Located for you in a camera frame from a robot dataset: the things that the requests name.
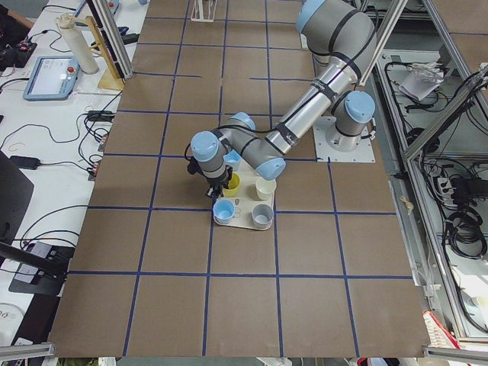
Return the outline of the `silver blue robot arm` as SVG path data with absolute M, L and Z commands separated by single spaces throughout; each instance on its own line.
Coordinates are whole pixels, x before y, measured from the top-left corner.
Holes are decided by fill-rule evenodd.
M 369 121 L 360 111 L 347 108 L 344 98 L 373 58 L 377 34 L 372 20 L 344 1 L 307 1 L 296 28 L 313 54 L 328 56 L 328 64 L 271 130 L 258 131 L 252 118 L 239 112 L 221 126 L 192 137 L 187 170 L 206 178 L 208 197 L 217 199 L 227 188 L 232 173 L 224 156 L 231 151 L 271 181 L 284 171 L 284 156 L 330 107 L 341 108 L 349 122 Z

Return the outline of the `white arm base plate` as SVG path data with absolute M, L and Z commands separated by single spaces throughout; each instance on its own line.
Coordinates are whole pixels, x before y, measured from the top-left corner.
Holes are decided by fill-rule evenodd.
M 313 125 L 313 138 L 318 162 L 374 163 L 374 151 L 367 124 L 361 135 L 343 136 L 336 129 L 336 118 L 319 117 Z

